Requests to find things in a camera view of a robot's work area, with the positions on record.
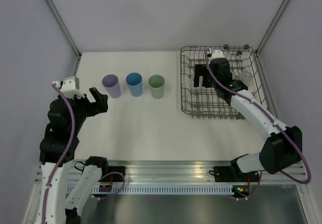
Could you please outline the purple plastic cup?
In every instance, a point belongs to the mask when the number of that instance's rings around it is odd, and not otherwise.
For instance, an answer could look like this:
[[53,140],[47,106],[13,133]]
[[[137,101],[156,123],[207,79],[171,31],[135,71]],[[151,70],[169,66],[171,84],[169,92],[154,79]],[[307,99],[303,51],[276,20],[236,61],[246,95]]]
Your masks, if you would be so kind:
[[117,99],[121,96],[119,79],[116,75],[108,74],[104,76],[102,79],[102,85],[111,98]]

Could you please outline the blue plastic cup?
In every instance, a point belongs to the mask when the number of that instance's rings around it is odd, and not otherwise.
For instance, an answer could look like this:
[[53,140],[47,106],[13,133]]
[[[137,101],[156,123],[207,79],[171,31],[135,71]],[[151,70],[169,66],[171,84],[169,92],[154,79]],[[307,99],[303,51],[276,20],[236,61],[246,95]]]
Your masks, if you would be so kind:
[[142,81],[141,74],[132,72],[127,75],[126,83],[134,97],[140,97],[142,95]]

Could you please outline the green plastic cup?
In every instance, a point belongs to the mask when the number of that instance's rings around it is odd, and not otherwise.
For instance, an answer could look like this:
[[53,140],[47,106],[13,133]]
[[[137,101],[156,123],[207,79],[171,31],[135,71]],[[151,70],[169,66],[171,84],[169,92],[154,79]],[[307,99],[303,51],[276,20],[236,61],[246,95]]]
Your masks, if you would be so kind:
[[154,99],[161,99],[164,94],[165,79],[161,75],[155,74],[148,79],[151,95]]

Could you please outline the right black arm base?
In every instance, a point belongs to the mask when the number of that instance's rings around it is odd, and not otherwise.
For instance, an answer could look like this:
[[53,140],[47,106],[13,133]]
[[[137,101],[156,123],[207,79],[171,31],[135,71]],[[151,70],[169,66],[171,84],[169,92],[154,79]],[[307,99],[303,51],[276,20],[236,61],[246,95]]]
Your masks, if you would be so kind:
[[233,171],[229,166],[215,166],[213,167],[213,175],[215,178],[215,182],[237,182],[238,179],[233,174]]

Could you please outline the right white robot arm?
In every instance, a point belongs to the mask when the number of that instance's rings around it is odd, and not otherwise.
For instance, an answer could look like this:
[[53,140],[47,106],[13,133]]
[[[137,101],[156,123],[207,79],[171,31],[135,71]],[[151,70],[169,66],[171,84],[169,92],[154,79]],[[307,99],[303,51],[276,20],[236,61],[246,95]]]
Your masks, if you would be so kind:
[[217,96],[241,113],[264,142],[259,152],[230,162],[229,174],[233,180],[241,181],[254,171],[276,174],[301,161],[301,130],[297,126],[287,126],[264,109],[243,81],[233,79],[226,58],[195,65],[194,86],[214,88]]

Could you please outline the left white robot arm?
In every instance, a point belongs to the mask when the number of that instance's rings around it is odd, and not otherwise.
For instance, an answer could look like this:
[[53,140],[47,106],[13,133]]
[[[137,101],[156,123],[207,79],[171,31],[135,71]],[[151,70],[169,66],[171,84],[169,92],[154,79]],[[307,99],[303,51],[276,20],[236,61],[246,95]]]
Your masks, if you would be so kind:
[[36,223],[80,223],[81,214],[91,190],[98,181],[110,176],[108,161],[104,157],[91,156],[85,162],[76,186],[67,195],[68,176],[79,144],[78,133],[89,117],[108,111],[108,96],[96,88],[89,91],[94,97],[90,102],[86,95],[69,97],[66,91],[52,86],[58,93],[50,103],[49,123],[40,143],[42,189]]

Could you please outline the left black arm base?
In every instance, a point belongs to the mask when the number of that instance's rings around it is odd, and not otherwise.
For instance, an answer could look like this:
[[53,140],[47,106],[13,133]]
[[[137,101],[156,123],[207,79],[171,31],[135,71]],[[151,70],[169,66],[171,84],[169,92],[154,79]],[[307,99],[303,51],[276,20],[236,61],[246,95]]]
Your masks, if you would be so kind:
[[120,176],[120,174],[122,174],[123,177],[125,177],[125,171],[125,166],[109,166],[103,170],[102,177],[99,180],[99,182],[121,183],[124,180]]

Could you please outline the right aluminium frame post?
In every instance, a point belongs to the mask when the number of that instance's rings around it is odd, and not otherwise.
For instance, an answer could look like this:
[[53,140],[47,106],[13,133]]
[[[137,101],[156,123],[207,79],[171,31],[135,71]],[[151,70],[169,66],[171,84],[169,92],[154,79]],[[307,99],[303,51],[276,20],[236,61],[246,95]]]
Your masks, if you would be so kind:
[[284,12],[286,11],[288,5],[290,4],[292,0],[282,0],[281,4],[279,5],[274,17],[272,18],[271,23],[269,24],[269,27],[267,28],[264,36],[262,37],[259,46],[255,50],[255,53],[259,55],[262,50],[264,49],[266,43],[268,42],[269,38],[271,37],[272,33],[274,32],[276,26],[278,25],[280,19],[282,18]]

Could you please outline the aluminium frame post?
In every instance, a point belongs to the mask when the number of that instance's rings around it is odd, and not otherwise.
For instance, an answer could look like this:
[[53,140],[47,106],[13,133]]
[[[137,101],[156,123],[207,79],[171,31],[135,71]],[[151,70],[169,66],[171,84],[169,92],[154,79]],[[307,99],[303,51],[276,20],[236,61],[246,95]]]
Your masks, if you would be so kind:
[[269,27],[267,28],[264,36],[262,37],[259,46],[255,50],[255,53],[259,55],[262,50],[264,49],[266,43],[268,42],[269,38],[271,37],[272,33],[274,32],[276,26],[278,25],[280,19],[282,18],[284,12],[286,11],[288,5],[290,4],[292,0],[282,0],[281,4],[279,5],[274,17],[272,18],[271,23],[269,24]]
[[56,23],[58,24],[60,30],[62,31],[64,37],[66,38],[69,46],[71,47],[72,51],[74,52],[77,59],[81,57],[81,52],[79,51],[78,47],[76,46],[75,41],[73,40],[62,16],[60,15],[55,3],[53,0],[44,0],[47,7],[49,8],[51,14],[53,15]]

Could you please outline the aluminium mounting rail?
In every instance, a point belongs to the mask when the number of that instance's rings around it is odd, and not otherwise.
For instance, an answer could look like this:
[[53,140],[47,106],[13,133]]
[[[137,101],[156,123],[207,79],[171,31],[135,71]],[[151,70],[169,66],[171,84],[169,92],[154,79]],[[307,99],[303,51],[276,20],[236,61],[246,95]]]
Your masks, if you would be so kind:
[[208,171],[227,166],[227,161],[108,161],[109,166],[125,166],[130,184],[211,184]]

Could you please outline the left aluminium frame post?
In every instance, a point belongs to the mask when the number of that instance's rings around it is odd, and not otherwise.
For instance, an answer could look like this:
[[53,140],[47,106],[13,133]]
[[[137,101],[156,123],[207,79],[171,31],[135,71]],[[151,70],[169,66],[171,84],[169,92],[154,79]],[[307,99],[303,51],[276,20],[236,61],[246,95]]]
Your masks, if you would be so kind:
[[81,52],[79,51],[78,47],[76,46],[75,41],[73,40],[62,16],[60,15],[55,3],[53,0],[44,0],[47,7],[49,8],[51,14],[53,15],[56,23],[58,24],[60,30],[62,31],[64,37],[66,38],[69,46],[71,47],[72,51],[74,52],[77,59],[81,57]]

